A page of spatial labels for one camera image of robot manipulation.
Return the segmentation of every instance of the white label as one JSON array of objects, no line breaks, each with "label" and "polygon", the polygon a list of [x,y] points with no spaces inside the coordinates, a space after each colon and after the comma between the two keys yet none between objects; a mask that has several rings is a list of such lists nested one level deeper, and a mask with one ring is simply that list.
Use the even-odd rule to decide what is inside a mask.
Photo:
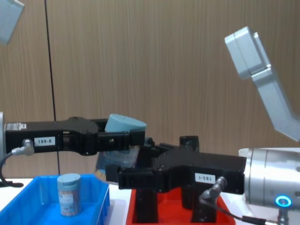
[{"label": "white label", "polygon": [[74,200],[73,200],[73,195],[70,194],[70,195],[59,195],[59,201],[60,203],[74,203]]},{"label": "white label", "polygon": [[55,137],[36,137],[34,146],[50,146],[55,145]]},{"label": "white label", "polygon": [[61,205],[60,210],[62,212],[74,212],[74,204],[69,204],[69,205]]},{"label": "white label", "polygon": [[21,130],[26,129],[26,123],[8,123],[6,130]]},{"label": "white label", "polygon": [[216,182],[216,176],[204,173],[195,173],[195,181],[206,184],[214,184]]}]

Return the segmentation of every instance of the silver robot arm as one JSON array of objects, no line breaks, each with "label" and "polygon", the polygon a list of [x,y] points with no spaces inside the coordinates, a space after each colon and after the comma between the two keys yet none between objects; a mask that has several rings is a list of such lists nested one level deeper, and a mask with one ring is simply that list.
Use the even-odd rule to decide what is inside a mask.
[{"label": "silver robot arm", "polygon": [[290,107],[258,34],[245,27],[227,36],[225,43],[240,78],[252,78],[274,128],[300,141],[300,120]]},{"label": "silver robot arm", "polygon": [[0,44],[9,43],[23,8],[18,0],[0,0]]}]

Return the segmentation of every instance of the blue plastic bin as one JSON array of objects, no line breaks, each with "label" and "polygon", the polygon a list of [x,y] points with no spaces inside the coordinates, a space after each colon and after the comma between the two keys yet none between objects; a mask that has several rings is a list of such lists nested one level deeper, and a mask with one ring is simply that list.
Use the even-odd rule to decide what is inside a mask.
[{"label": "blue plastic bin", "polygon": [[104,225],[109,207],[108,185],[94,175],[81,175],[82,211],[76,216],[64,217],[60,214],[57,178],[33,179],[0,212],[0,225]]}]

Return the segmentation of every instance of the blue cap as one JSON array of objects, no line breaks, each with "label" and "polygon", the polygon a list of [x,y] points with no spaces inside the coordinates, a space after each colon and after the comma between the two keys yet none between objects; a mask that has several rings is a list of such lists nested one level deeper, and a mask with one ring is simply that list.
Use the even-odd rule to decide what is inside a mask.
[{"label": "blue cap", "polygon": [[106,132],[122,132],[131,130],[145,130],[147,124],[142,121],[130,118],[128,116],[110,114],[105,131]]},{"label": "blue cap", "polygon": [[57,188],[59,191],[74,191],[80,187],[80,175],[77,173],[67,173],[57,178]]}]

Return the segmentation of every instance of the red container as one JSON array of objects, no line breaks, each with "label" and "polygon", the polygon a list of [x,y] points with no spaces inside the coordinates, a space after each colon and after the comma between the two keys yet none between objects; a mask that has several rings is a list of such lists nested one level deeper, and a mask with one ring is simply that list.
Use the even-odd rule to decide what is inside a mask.
[{"label": "red container", "polygon": [[[181,205],[181,188],[176,188],[168,193],[157,194],[158,204],[158,224],[159,225],[235,225],[232,217],[222,213],[217,213],[216,223],[191,223],[192,211],[186,210]],[[222,198],[217,200],[219,207],[228,210]],[[135,214],[135,190],[132,190],[129,211],[126,225],[157,225],[157,224],[138,224]]]}]

